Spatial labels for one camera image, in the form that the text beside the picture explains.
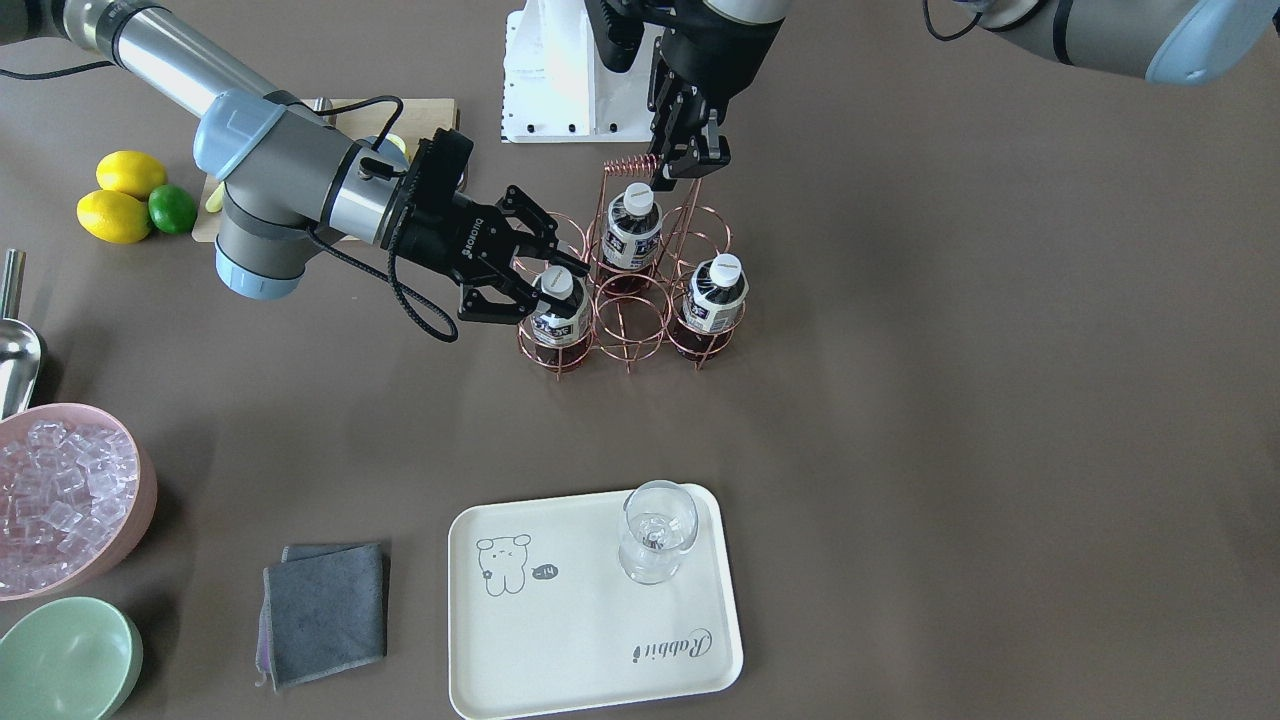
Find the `white tray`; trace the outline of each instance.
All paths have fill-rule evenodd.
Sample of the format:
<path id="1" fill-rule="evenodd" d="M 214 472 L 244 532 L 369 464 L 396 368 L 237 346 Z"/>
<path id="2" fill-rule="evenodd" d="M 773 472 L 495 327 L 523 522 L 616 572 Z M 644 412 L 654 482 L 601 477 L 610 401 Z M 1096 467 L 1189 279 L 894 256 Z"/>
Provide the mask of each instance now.
<path id="1" fill-rule="evenodd" d="M 457 516 L 449 700 L 458 715 L 527 717 L 733 684 L 742 637 L 719 503 L 701 486 L 682 487 L 698 503 L 699 537 L 676 577 L 658 585 L 618 566 L 630 491 L 481 505 Z"/>

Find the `bear cartoon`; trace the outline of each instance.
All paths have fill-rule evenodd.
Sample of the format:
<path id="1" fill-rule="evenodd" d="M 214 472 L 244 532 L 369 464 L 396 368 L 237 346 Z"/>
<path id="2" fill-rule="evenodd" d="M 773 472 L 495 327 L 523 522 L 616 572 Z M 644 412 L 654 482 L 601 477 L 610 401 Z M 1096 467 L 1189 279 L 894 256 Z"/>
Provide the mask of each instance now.
<path id="1" fill-rule="evenodd" d="M 493 596 L 525 589 L 525 562 L 529 561 L 529 536 L 485 538 L 476 542 L 485 591 Z"/>

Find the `bottle label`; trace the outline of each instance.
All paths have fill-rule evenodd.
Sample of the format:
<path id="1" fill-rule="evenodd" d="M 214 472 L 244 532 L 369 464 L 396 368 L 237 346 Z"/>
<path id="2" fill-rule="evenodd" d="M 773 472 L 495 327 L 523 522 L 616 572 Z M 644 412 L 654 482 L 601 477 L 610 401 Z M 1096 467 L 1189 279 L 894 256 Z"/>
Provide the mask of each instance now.
<path id="1" fill-rule="evenodd" d="M 604 260 L 620 270 L 639 270 L 649 264 L 653 251 L 662 242 L 660 227 L 635 234 L 609 223 L 604 232 L 602 251 Z"/>
<path id="2" fill-rule="evenodd" d="M 567 347 L 582 340 L 582 307 L 572 318 L 557 318 L 552 314 L 534 318 L 534 340 L 552 347 Z"/>
<path id="3" fill-rule="evenodd" d="M 685 296 L 685 323 L 700 333 L 716 334 L 727 331 L 737 320 L 737 314 L 741 310 L 741 300 L 732 305 L 707 306 L 698 302 L 692 293 Z"/>

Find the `ice bowl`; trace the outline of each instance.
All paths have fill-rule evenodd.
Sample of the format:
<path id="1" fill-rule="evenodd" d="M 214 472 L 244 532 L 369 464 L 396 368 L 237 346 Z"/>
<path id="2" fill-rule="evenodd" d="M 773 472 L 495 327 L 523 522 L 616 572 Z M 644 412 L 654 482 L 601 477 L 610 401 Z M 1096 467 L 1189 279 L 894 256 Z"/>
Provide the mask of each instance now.
<path id="1" fill-rule="evenodd" d="M 108 413 L 59 402 L 0 421 L 0 602 L 110 570 L 155 505 L 150 457 Z"/>

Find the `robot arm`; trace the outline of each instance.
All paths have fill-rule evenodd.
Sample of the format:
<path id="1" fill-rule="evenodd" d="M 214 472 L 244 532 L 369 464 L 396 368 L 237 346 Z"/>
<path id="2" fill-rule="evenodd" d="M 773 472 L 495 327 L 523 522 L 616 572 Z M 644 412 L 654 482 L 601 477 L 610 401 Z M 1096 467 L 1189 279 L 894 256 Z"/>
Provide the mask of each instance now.
<path id="1" fill-rule="evenodd" d="M 755 79 L 791 0 L 585 0 L 604 67 L 626 72 L 644 23 L 664 27 L 652 56 L 649 154 L 662 163 L 650 184 L 707 176 L 730 161 L 721 135 L 731 97 Z"/>
<path id="2" fill-rule="evenodd" d="M 719 132 L 728 100 L 755 78 L 791 0 L 585 0 L 600 61 L 631 67 L 644 23 L 664 27 L 653 50 L 652 183 L 712 173 L 730 161 Z M 1266 31 L 1276 0 L 955 0 L 977 27 L 1069 65 L 1202 85 L 1230 69 Z"/>
<path id="3" fill-rule="evenodd" d="M 145 0 L 0 0 L 0 44 L 65 37 L 201 119 L 197 165 L 227 184 L 216 265 L 232 290 L 282 297 L 319 251 L 312 237 L 329 245 L 351 234 L 453 279 L 460 319 L 516 323 L 539 306 L 572 311 L 525 282 L 512 259 L 539 258 L 575 274 L 586 265 L 557 250 L 556 223 L 515 186 L 495 205 L 454 192 L 471 154 L 460 133 L 424 140 L 406 168 Z M 484 287 L 508 301 L 488 300 Z"/>
<path id="4" fill-rule="evenodd" d="M 1231 69 L 1276 0 L 957 0 L 978 26 L 1042 58 L 1172 85 Z"/>

